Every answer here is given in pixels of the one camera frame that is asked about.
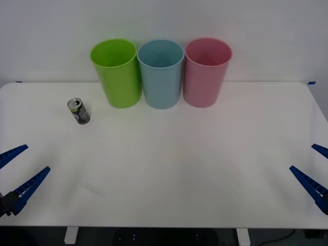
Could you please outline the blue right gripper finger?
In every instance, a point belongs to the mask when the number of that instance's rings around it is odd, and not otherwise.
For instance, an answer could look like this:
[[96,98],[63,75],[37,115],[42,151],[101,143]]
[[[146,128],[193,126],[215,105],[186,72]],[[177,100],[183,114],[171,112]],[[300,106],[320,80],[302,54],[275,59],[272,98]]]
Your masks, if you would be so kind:
[[326,159],[328,159],[328,148],[320,146],[318,144],[313,144],[311,148],[323,155]]
[[327,189],[301,172],[295,166],[290,166],[289,170],[312,197],[317,207],[327,215]]

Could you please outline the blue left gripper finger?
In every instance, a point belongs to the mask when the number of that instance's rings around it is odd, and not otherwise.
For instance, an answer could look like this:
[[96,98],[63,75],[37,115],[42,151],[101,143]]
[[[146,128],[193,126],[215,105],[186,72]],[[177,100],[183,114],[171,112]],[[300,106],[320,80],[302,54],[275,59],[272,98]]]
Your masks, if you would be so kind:
[[26,181],[24,184],[16,188],[7,194],[7,215],[17,215],[21,212],[27,201],[31,198],[33,193],[39,187],[39,185],[46,178],[51,171],[49,166],[46,166],[43,170]]
[[16,156],[22,153],[24,150],[28,149],[27,145],[22,145],[16,148],[13,148],[9,151],[0,154],[0,169],[12,161]]

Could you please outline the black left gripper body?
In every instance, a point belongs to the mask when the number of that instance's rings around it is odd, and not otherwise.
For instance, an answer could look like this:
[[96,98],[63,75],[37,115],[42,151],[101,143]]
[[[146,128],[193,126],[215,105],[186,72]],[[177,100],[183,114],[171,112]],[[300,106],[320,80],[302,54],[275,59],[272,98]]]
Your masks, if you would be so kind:
[[5,214],[10,216],[12,207],[13,207],[13,192],[9,192],[6,195],[1,194],[1,214],[0,214],[0,217],[4,216]]

